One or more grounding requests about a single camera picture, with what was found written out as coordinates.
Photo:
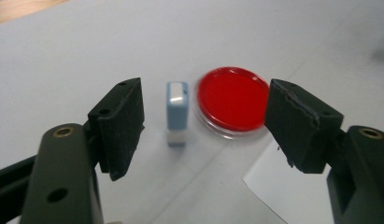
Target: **petri dish lid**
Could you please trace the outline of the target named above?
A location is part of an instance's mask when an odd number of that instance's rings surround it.
[[[205,122],[230,133],[250,133],[264,124],[269,86],[239,67],[208,72],[196,87],[196,103]]]

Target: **white tabletop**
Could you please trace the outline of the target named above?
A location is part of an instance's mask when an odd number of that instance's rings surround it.
[[[227,65],[299,84],[345,115],[344,130],[384,131],[384,0],[72,0],[0,24],[0,169],[141,77],[146,129],[130,170],[113,183],[97,169],[105,221],[284,223],[243,182],[268,131],[225,140],[191,112],[187,147],[166,145],[165,83],[193,90]]]

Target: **mounting hole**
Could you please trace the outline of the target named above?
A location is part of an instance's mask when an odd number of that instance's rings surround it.
[[[360,133],[365,137],[373,138],[377,140],[383,138],[383,134],[373,129],[361,128]]]
[[[63,127],[63,128],[57,129],[53,135],[54,137],[67,137],[71,135],[74,130],[75,129],[73,129],[72,127]]]
[[[56,189],[55,191],[49,194],[49,196],[47,197],[47,201],[49,201],[49,203],[57,203],[60,200],[64,199],[67,193],[67,189]]]
[[[109,113],[110,113],[109,109],[102,109],[102,110],[99,111],[99,114],[101,114],[101,115],[107,115]]]

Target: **white paper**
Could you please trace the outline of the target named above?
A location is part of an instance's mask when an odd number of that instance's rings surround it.
[[[273,142],[246,176],[249,189],[289,224],[334,223],[326,177],[305,175],[291,168],[278,143]]]

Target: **small rectangular block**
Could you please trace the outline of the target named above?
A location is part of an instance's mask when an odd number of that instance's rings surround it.
[[[168,82],[166,93],[167,129],[186,130],[189,113],[189,88],[185,82]]]

